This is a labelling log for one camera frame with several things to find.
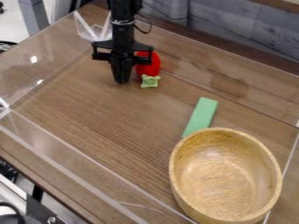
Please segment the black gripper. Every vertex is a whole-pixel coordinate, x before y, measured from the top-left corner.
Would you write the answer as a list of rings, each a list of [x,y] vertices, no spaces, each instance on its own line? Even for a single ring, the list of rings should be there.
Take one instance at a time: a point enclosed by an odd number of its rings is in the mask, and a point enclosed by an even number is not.
[[[114,48],[112,40],[93,41],[90,46],[93,48],[92,59],[110,61],[112,74],[117,84],[128,83],[133,65],[149,65],[152,63],[154,48],[136,41],[125,50]],[[148,56],[134,56],[134,52],[148,52]]]

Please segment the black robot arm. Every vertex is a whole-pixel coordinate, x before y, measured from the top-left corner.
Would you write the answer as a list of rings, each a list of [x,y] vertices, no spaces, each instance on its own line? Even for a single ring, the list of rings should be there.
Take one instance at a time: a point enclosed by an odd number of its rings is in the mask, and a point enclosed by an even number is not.
[[[133,66],[152,63],[154,49],[134,39],[136,15],[142,8],[142,0],[106,0],[106,5],[112,39],[90,43],[92,59],[106,61],[114,82],[125,84],[129,82]]]

